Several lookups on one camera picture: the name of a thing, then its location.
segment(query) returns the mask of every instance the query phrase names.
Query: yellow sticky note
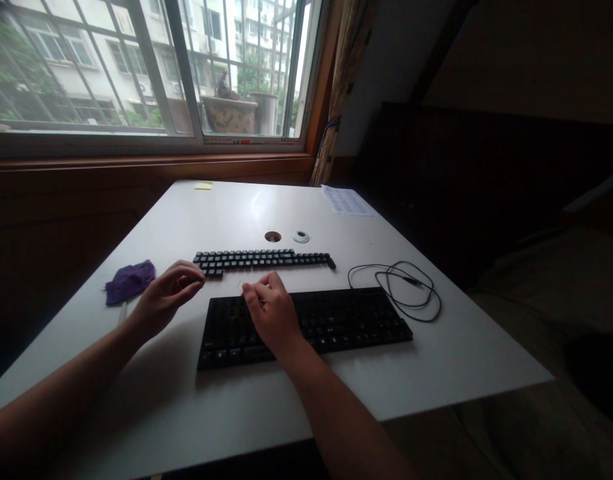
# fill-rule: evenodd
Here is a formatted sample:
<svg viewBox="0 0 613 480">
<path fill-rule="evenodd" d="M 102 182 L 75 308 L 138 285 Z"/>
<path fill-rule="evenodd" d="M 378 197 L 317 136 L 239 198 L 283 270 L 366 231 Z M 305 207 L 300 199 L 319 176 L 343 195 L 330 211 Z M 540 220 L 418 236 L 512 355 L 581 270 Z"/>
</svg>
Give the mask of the yellow sticky note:
<svg viewBox="0 0 613 480">
<path fill-rule="evenodd" d="M 198 182 L 193 188 L 196 190 L 211 190 L 213 188 L 213 182 Z"/>
</svg>

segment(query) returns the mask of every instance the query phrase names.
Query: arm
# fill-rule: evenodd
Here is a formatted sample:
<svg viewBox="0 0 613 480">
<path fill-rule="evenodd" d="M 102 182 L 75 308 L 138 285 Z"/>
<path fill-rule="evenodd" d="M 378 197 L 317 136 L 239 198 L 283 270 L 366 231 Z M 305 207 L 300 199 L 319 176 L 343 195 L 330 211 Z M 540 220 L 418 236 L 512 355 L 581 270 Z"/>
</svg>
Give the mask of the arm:
<svg viewBox="0 0 613 480">
<path fill-rule="evenodd" d="M 176 262 L 147 287 L 122 325 L 2 408 L 0 472 L 46 467 L 131 357 L 202 288 L 198 279 L 205 276 L 196 265 Z"/>
<path fill-rule="evenodd" d="M 415 478 L 377 420 L 303 338 L 293 302 L 278 274 L 271 272 L 254 285 L 245 283 L 243 295 L 258 334 L 300 395 L 331 476 Z"/>
</svg>

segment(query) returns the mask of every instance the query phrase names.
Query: mechanical keyboard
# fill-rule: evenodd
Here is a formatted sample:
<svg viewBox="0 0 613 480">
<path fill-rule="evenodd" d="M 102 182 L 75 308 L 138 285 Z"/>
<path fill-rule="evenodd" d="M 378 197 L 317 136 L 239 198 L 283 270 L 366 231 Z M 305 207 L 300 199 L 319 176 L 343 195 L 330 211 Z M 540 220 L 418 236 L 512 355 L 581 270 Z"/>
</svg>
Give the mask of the mechanical keyboard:
<svg viewBox="0 0 613 480">
<path fill-rule="evenodd" d="M 269 267 L 275 269 L 317 263 L 326 263 L 329 268 L 335 270 L 335 263 L 328 253 L 295 253 L 293 249 L 198 252 L 193 263 L 198 265 L 207 277 L 221 277 L 226 270 Z"/>
<path fill-rule="evenodd" d="M 300 329 L 318 353 L 405 342 L 413 333 L 380 287 L 291 293 Z M 198 370 L 272 361 L 242 297 L 212 298 Z"/>
</svg>

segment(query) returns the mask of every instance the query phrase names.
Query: curtain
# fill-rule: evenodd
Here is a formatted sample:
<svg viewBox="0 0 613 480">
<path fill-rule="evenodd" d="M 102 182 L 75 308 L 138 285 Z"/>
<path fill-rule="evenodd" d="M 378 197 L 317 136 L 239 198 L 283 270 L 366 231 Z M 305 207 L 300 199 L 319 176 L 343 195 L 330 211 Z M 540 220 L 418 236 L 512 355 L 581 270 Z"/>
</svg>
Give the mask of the curtain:
<svg viewBox="0 0 613 480">
<path fill-rule="evenodd" d="M 311 187 L 319 187 L 330 177 L 342 107 L 353 90 L 353 83 L 362 65 L 379 6 L 380 0 L 344 0 L 335 55 L 331 102 L 328 108 L 328 123 L 324 129 L 315 168 L 311 175 L 309 183 Z"/>
</svg>

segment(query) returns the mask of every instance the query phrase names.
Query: forearm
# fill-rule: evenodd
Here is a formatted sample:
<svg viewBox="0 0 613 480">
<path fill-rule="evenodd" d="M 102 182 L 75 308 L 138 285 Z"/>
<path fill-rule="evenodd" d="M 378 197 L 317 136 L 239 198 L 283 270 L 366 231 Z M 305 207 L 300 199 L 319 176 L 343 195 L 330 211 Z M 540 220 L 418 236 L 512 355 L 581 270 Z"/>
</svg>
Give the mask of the forearm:
<svg viewBox="0 0 613 480">
<path fill-rule="evenodd" d="M 0 469 L 44 466 L 142 345 L 115 329 L 0 410 Z"/>
<path fill-rule="evenodd" d="M 331 476 L 414 478 L 411 466 L 354 393 L 307 342 L 297 350 L 283 367 L 305 406 Z"/>
</svg>

